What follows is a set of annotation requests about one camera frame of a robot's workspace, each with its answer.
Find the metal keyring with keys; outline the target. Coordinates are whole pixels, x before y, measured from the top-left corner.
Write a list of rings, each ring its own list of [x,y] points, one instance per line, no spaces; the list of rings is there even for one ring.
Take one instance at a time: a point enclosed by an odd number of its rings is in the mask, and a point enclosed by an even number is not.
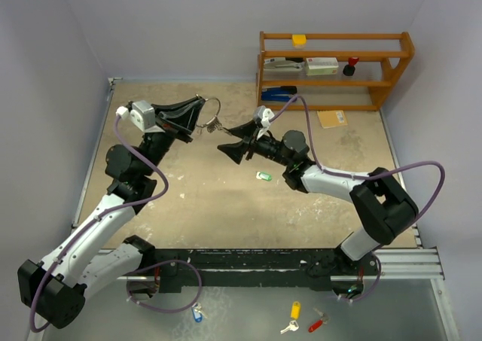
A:
[[[220,99],[217,97],[212,97],[206,99],[205,103],[207,102],[215,102],[215,104],[217,105],[217,110],[215,111],[214,115],[205,123],[196,123],[196,128],[201,132],[205,129],[208,133],[213,133],[214,131],[221,131],[228,135],[233,135],[231,131],[228,130],[225,126],[223,126],[223,124],[219,120],[219,115],[221,113],[222,107]]]

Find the green tag key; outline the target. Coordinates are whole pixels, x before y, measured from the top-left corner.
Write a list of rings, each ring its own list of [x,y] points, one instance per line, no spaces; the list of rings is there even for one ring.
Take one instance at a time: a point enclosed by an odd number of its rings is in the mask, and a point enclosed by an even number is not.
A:
[[[272,176],[266,172],[257,172],[255,177],[262,181],[272,181]]]

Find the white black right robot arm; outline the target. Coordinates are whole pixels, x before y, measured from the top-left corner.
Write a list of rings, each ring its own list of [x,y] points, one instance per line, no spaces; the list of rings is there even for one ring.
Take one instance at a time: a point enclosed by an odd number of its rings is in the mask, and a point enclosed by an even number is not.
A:
[[[384,168],[370,173],[320,169],[309,156],[305,135],[289,130],[280,140],[271,133],[258,135],[261,128],[253,120],[229,133],[239,139],[218,149],[240,164],[257,154],[285,167],[282,177],[301,193],[322,193],[354,205],[361,227],[344,239],[335,255],[335,266],[343,274],[354,273],[362,258],[382,245],[389,245],[419,214],[416,203]]]

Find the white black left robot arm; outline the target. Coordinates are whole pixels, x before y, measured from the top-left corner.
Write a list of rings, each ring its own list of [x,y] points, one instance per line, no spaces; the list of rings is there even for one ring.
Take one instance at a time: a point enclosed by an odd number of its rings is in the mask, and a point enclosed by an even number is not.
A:
[[[116,110],[113,129],[119,142],[105,156],[105,173],[112,179],[105,195],[65,241],[37,263],[26,260],[17,271],[33,333],[69,325],[87,298],[118,276],[152,271],[154,255],[134,240],[110,255],[98,252],[149,202],[168,191],[169,181],[158,165],[174,141],[192,142],[205,103],[196,95],[171,105],[129,102]]]

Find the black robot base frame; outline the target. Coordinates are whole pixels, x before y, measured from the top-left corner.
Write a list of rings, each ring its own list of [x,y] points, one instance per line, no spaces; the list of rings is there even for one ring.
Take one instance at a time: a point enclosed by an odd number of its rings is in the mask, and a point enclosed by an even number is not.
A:
[[[160,293],[183,287],[348,288],[379,272],[367,254],[350,260],[335,248],[285,249],[150,249],[132,275],[159,276]]]

